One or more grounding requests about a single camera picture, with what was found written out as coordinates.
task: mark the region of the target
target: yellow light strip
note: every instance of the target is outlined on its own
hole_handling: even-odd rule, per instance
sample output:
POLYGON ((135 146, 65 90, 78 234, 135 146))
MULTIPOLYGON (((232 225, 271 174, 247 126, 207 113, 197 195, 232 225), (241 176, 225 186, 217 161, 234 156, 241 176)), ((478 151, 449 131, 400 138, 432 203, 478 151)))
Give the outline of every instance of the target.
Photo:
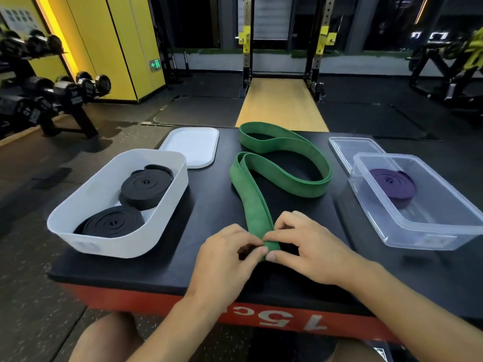
POLYGON ((52 11, 49 1, 48 0, 36 0, 36 1, 37 1, 37 5, 39 5, 40 10, 42 11, 42 14, 44 15, 45 21, 49 25, 50 30, 52 31, 52 33, 58 36, 62 41, 62 45, 65 51, 65 54, 63 54, 62 56, 64 57, 64 60, 67 64, 67 67, 70 70, 70 73, 72 74, 72 76, 75 76, 77 72, 79 72, 79 68, 75 63, 74 57, 70 53, 70 49, 67 44, 67 41, 65 40, 64 34, 60 29, 60 25, 57 22, 57 18, 55 17, 54 12, 52 11))
POLYGON ((416 18, 416 21, 414 22, 414 25, 416 25, 417 23, 419 23, 419 19, 421 18, 421 16, 423 15, 423 11, 424 11, 424 8, 426 7, 426 3, 427 3, 428 0, 424 0, 423 1, 423 4, 421 5, 421 8, 419 9, 419 12, 418 12, 418 16, 416 18))

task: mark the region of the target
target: person's left hand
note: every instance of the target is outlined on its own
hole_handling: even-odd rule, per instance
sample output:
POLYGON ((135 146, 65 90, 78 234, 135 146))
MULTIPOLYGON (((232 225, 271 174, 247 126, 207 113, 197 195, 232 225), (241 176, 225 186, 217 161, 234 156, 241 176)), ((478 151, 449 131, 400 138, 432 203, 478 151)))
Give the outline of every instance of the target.
POLYGON ((268 253, 268 248, 262 245, 262 240, 236 224, 209 237, 198 252, 186 296, 222 313, 235 301, 255 266, 268 253), (248 244, 258 248, 241 261, 238 251, 248 244))

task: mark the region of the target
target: black table top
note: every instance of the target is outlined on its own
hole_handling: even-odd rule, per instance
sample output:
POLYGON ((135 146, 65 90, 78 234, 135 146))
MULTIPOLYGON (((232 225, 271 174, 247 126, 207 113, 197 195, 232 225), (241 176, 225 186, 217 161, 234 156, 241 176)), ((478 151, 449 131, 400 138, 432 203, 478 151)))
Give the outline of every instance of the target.
MULTIPOLYGON (((220 139, 214 163, 203 169, 188 171, 188 189, 152 250, 137 258, 118 259, 83 254, 69 248, 57 257, 49 277, 58 282, 79 285, 183 295, 204 240, 232 223, 246 228, 243 206, 231 185, 228 172, 235 155, 244 149, 238 141, 237 128, 218 130, 220 139)), ((284 210, 303 212, 329 228, 352 249, 380 262, 401 281, 432 301, 458 316, 483 320, 483 287, 477 279, 483 272, 483 263, 472 254, 478 250, 481 253, 483 244, 480 246, 481 242, 474 240, 450 252, 386 246, 348 187, 347 174, 328 144, 332 136, 361 136, 348 133, 300 134, 321 148, 332 167, 328 193, 320 198, 300 198, 256 176, 272 217, 276 219, 284 210)), ((297 177, 319 178, 313 164, 298 154, 273 152, 264 156, 297 177)), ((268 262, 256 267, 238 301, 371 315, 348 292, 335 286, 316 284, 290 269, 268 262)))

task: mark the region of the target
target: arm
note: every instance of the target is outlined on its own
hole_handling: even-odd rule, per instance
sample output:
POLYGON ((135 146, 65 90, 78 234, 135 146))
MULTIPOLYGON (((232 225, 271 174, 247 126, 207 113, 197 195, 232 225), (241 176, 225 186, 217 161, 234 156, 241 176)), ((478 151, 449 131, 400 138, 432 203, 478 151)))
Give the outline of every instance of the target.
POLYGON ((199 250, 186 295, 128 362, 188 361, 267 254, 261 245, 238 225, 208 238, 199 250), (259 247, 240 261, 238 251, 247 244, 259 247))
POLYGON ((477 361, 483 332, 450 314, 349 249, 300 212, 284 212, 264 240, 293 243, 299 256, 273 250, 268 261, 286 265, 323 284, 352 292, 421 362, 477 361))

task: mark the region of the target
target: rolled purple band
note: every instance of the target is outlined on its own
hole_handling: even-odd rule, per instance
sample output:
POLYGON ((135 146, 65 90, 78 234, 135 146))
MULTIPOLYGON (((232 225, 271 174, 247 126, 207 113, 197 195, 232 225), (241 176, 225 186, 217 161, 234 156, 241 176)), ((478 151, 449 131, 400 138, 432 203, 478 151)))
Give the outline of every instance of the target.
POLYGON ((388 169, 373 169, 370 173, 397 209, 409 206, 416 195, 416 185, 409 175, 388 169))

